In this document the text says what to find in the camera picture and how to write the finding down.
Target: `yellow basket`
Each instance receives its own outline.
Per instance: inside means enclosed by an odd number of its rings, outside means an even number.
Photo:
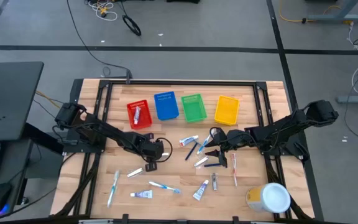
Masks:
[[[239,107],[240,101],[238,99],[228,96],[219,96],[215,111],[215,121],[226,125],[236,124]]]

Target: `white lid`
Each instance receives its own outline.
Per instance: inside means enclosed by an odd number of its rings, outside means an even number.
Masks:
[[[281,184],[267,184],[263,189],[262,197],[264,206],[273,213],[285,212],[291,205],[290,194]]]

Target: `yellow cable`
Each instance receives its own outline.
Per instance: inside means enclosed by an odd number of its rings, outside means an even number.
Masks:
[[[324,12],[323,14],[326,14],[328,10],[332,9],[332,8],[337,8],[337,9],[341,9],[341,7],[339,6],[329,6]],[[287,22],[302,22],[302,20],[292,20],[292,19],[287,19],[287,18],[284,18],[283,15],[282,15],[282,9],[283,9],[283,0],[280,0],[280,9],[279,9],[279,14],[280,14],[280,18],[284,21],[287,21]]]
[[[43,94],[41,91],[36,91],[36,93],[38,93],[40,96],[44,97],[45,99],[49,100],[49,102],[51,102],[51,104],[53,104],[54,106],[56,106],[57,108],[60,109],[60,106],[57,105],[55,102],[53,102],[53,100],[51,100],[47,95]]]

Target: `plastic basket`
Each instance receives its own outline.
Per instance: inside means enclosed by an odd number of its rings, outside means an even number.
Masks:
[[[159,93],[154,95],[157,117],[160,120],[174,119],[179,116],[177,99],[174,92]]]
[[[135,124],[134,117],[136,112],[136,106],[140,107],[139,121]],[[140,100],[137,102],[127,104],[129,122],[132,129],[147,128],[152,125],[152,117],[150,115],[149,106],[147,100]]]
[[[240,101],[228,96],[219,96],[218,105],[215,111],[217,123],[233,125],[237,123]]]
[[[205,107],[201,94],[183,96],[181,98],[187,122],[201,121],[206,118]]]

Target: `wooden table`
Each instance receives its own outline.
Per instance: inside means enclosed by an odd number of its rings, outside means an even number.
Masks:
[[[98,83],[98,79],[83,80],[78,103],[85,105],[88,112],[93,111]],[[276,121],[290,114],[283,82],[267,82],[267,87],[273,119]],[[175,92],[180,112],[177,119],[160,121],[157,118],[154,94],[165,91]],[[208,118],[201,122],[187,123],[180,97],[194,93],[201,93]],[[240,99],[236,125],[225,126],[214,121],[219,95]],[[202,142],[212,126],[222,127],[225,131],[258,126],[255,99],[251,87],[114,85],[109,105],[108,123],[123,131],[131,131],[126,105],[138,100],[148,101],[153,125],[137,132],[142,134],[152,132],[155,134],[155,138],[165,137],[169,139],[173,144],[173,154],[167,162],[158,164],[158,170],[143,172],[141,175],[128,178],[126,174],[140,167],[144,168],[144,161],[139,156],[124,151],[114,141],[108,139],[106,151],[102,154],[100,160],[91,212],[92,218],[122,218],[122,214],[128,213],[130,219],[232,220],[233,216],[238,216],[240,220],[244,221],[273,220],[271,213],[254,212],[246,204],[248,189],[267,183],[264,158],[255,147],[244,147],[226,154],[229,167],[232,166],[231,154],[233,152],[237,154],[238,186],[235,187],[230,168],[199,167],[196,169],[193,166],[198,160],[196,153],[193,153],[189,160],[185,161],[185,157],[193,144],[185,147],[179,146],[179,139],[192,135],[198,135]],[[169,151],[168,144],[164,143],[164,145],[165,150]],[[50,213],[58,212],[76,190],[83,156],[83,154],[76,154],[63,166]],[[208,162],[217,161],[217,158],[210,157]],[[302,163],[295,157],[282,156],[282,164],[287,189],[303,211],[313,217],[313,207]],[[113,203],[110,208],[107,208],[110,188],[117,169],[120,170],[121,176],[118,180]],[[210,175],[213,172],[218,174],[218,191],[214,192],[211,184],[209,184],[201,201],[195,200],[192,195],[204,180],[211,180]],[[149,181],[178,188],[182,191],[182,194],[175,195],[172,191],[153,187],[149,185]],[[130,193],[141,190],[153,190],[153,199],[130,197]],[[84,210],[85,202],[81,205],[81,211]]]

